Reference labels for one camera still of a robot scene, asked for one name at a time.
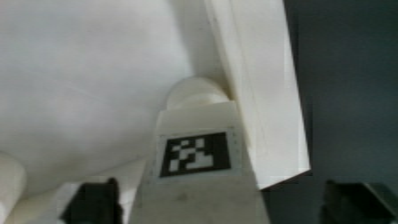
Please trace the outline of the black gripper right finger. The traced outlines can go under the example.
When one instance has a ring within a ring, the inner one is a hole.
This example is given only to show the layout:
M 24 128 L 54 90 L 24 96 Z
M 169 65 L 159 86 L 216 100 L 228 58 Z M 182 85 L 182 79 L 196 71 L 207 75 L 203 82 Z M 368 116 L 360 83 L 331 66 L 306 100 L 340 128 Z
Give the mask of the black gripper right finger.
M 398 224 L 398 196 L 383 183 L 326 183 L 320 224 Z

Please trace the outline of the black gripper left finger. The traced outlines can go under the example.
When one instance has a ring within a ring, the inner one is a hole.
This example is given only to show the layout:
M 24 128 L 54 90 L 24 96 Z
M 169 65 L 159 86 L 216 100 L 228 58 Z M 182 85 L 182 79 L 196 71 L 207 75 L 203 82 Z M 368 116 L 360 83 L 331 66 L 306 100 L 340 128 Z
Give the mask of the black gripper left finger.
M 120 183 L 84 183 L 61 215 L 66 224 L 123 224 Z

